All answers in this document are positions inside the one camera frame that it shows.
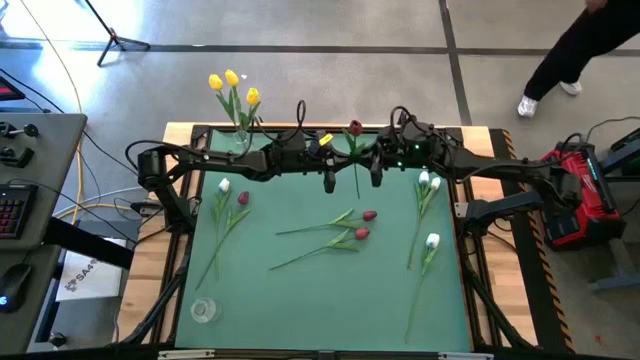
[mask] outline red tulip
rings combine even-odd
[[[352,120],[349,124],[349,132],[353,136],[360,136],[362,134],[362,124],[358,120]]]
[[[356,230],[356,239],[358,240],[364,240],[369,236],[369,229],[367,228],[360,228],[358,230]]]
[[[240,195],[238,196],[238,202],[240,203],[240,205],[247,205],[249,203],[249,192],[248,191],[241,192]]]
[[[376,216],[378,216],[378,213],[373,210],[365,211],[364,214],[362,214],[362,220],[369,222],[375,219]]]

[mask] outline person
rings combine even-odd
[[[580,74],[589,61],[613,51],[638,33],[640,0],[586,0],[586,9],[527,83],[518,114],[533,117],[538,102],[558,83],[569,95],[579,95]]]

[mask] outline white sneaker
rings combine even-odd
[[[571,96],[578,96],[582,92],[582,85],[580,85],[579,81],[576,81],[573,84],[567,84],[561,81],[560,86],[567,94]]]
[[[522,96],[522,100],[520,100],[520,104],[518,105],[518,114],[522,117],[531,118],[535,115],[537,108],[537,101],[529,99],[526,96]]]

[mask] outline gray desk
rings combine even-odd
[[[62,189],[87,117],[82,114],[0,114],[0,121],[9,122],[17,128],[34,124],[40,130],[37,139],[23,135],[14,140],[0,138],[0,147],[11,146],[21,151],[23,146],[29,146],[35,151],[24,169],[0,165],[0,183],[22,178],[56,190]],[[27,250],[40,244],[57,199],[54,192],[42,187],[38,189],[22,238],[19,241],[0,241],[0,274],[22,262]],[[45,245],[29,256],[27,263],[33,266],[33,272],[27,300],[14,313],[0,313],[0,355],[26,351],[59,255],[59,246]]]

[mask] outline green mat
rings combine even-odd
[[[374,135],[358,140],[372,141]],[[254,136],[254,148],[266,144]],[[214,148],[234,149],[231,134],[214,132]],[[332,141],[348,149],[342,135]],[[354,172],[336,174],[334,194],[326,194],[322,176],[290,174],[266,183],[241,176],[208,173],[182,302],[176,346],[186,348],[297,349],[342,351],[469,352],[462,285],[445,184],[430,203],[416,247],[414,271],[406,260],[416,223],[414,183],[420,170],[384,173],[373,188],[359,167],[361,199]],[[251,193],[251,213],[233,230],[220,252],[220,278],[213,271],[199,290],[196,283],[214,250],[213,198],[222,178],[231,181],[229,204]],[[276,236],[328,222],[349,208],[354,216],[376,210],[371,235],[357,243],[359,253],[327,250],[283,268],[270,267],[326,244],[342,228]],[[409,310],[419,279],[419,257],[429,233],[441,236],[438,253],[424,280],[410,341],[405,343]],[[215,322],[200,324],[190,308],[199,297],[222,306]]]

